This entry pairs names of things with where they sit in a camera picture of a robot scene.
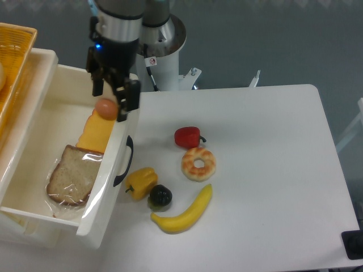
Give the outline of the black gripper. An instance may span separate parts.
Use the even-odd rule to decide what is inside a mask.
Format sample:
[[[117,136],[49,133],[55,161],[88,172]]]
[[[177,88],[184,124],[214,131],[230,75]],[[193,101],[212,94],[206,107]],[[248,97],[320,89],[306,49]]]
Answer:
[[[86,71],[91,74],[92,95],[103,94],[104,82],[111,87],[118,103],[117,122],[140,106],[141,82],[130,79],[138,50],[139,19],[92,16],[89,38],[93,45],[87,53]]]

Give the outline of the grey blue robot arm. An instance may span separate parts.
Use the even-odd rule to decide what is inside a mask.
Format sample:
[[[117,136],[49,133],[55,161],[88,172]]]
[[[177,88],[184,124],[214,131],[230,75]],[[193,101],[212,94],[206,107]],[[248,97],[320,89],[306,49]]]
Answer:
[[[117,101],[118,122],[140,105],[141,84],[131,80],[143,26],[160,27],[170,18],[168,1],[95,1],[97,14],[90,18],[86,71],[91,74],[93,96],[103,93],[104,83]]]

